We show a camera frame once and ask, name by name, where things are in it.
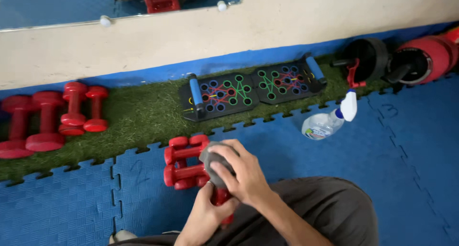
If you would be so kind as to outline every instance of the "artificial grass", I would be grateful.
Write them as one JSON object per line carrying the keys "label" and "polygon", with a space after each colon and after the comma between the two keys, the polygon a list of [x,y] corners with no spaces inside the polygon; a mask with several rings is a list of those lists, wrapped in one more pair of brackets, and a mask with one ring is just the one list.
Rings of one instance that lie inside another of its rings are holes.
{"label": "artificial grass", "polygon": [[[290,115],[294,109],[308,111],[309,105],[325,106],[328,101],[343,98],[349,86],[342,77],[339,69],[329,67],[330,56],[317,59],[327,78],[326,90],[316,97],[299,99],[279,105],[259,104],[255,109],[224,116],[202,122],[191,122],[182,116],[178,88],[187,83],[186,79],[152,83],[133,87],[114,88],[110,97],[104,101],[103,115],[109,122],[108,130],[100,133],[89,133],[79,137],[67,137],[67,143],[62,149],[52,152],[36,153],[22,159],[1,160],[0,180],[10,179],[20,182],[24,175],[39,172],[42,177],[52,175],[50,170],[60,166],[70,166],[69,170],[78,168],[77,163],[95,159],[95,164],[105,159],[123,154],[125,150],[139,148],[139,152],[147,151],[146,145],[161,142],[167,145],[170,138],[176,136],[190,136],[203,131],[211,134],[212,129],[224,126],[226,131],[231,130],[232,124],[245,122],[251,125],[251,120],[264,118],[271,119],[271,115],[284,113]],[[221,75],[231,72],[250,74],[256,67],[231,70],[212,75]],[[382,80],[368,82],[366,87],[357,89],[358,96],[364,96],[372,91],[382,91],[389,84]],[[83,112],[89,113],[89,103],[86,103]],[[30,134],[38,132],[39,115],[31,118]],[[8,123],[3,123],[0,129],[0,139],[7,140]]]}

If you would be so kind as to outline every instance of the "spray bottle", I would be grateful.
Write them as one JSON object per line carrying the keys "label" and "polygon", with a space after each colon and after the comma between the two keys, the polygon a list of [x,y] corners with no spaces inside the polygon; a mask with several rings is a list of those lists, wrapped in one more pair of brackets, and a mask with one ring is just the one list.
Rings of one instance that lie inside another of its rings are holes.
{"label": "spray bottle", "polygon": [[318,113],[303,122],[301,132],[313,140],[330,137],[344,124],[344,120],[352,121],[357,114],[357,96],[355,90],[347,91],[346,98],[341,102],[340,108],[331,113]]}

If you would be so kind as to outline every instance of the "gray cloth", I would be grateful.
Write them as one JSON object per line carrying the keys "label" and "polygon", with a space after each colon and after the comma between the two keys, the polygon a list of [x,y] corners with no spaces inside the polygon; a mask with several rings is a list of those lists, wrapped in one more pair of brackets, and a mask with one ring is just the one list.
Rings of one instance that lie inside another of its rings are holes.
{"label": "gray cloth", "polygon": [[[339,178],[310,177],[271,185],[283,201],[334,246],[378,245],[375,210],[370,197],[355,184]],[[177,235],[135,238],[112,245],[173,246]],[[254,208],[243,205],[234,222],[218,230],[208,246],[283,246],[284,238]]]}

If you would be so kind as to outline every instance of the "wall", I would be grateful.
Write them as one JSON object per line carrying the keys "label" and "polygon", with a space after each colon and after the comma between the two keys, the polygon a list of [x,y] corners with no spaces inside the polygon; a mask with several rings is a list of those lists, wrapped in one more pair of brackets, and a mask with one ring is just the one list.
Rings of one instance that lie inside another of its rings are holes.
{"label": "wall", "polygon": [[457,0],[244,0],[225,12],[202,8],[119,19],[110,28],[0,32],[0,89],[458,19]]}

